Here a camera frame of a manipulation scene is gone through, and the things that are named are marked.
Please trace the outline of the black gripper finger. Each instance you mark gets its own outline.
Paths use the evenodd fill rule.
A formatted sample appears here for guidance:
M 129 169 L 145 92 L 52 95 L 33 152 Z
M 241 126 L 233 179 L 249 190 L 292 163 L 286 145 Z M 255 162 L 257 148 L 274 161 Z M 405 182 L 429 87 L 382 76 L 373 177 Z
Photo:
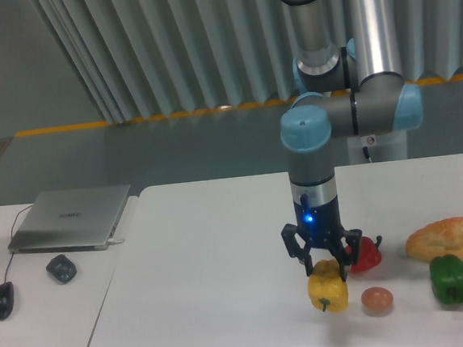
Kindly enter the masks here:
M 359 229 L 336 231 L 330 237 L 330 253 L 339 263 L 339 275 L 342 281 L 347 279 L 347 266 L 358 262 L 363 233 Z
M 310 254 L 310 249 L 312 248 L 311 237 L 309 237 L 303 228 L 294 226 L 291 223 L 284 225 L 280 235 L 282 236 L 284 246 L 289 256 L 297 258 L 299 263 L 305 266 L 306 276 L 309 277 L 313 273 L 313 263 Z M 297 242 L 297 236 L 303 240 L 304 246 L 300 246 Z

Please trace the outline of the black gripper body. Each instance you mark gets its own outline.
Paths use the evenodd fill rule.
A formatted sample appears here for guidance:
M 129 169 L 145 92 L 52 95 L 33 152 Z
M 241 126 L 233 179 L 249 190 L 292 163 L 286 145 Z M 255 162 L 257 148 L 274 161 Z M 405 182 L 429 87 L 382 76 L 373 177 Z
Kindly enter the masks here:
M 294 204 L 297 226 L 303 238 L 316 249 L 337 249 L 343 246 L 343 227 L 340 223 L 339 201 L 335 197 L 324 205 L 315 206 L 307 194 Z

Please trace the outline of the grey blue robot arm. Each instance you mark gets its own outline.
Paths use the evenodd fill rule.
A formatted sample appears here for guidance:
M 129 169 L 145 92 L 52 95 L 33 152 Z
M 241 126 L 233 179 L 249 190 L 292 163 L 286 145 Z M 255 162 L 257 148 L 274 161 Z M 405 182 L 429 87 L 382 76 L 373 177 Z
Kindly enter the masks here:
M 298 31 L 293 73 L 304 89 L 280 120 L 297 219 L 281 236 L 308 274 L 311 251 L 322 249 L 345 278 L 360 256 L 362 233 L 340 222 L 332 140 L 419 127 L 421 91 L 403 78 L 391 0 L 346 0 L 352 42 L 343 47 L 331 39 L 325 0 L 281 1 Z

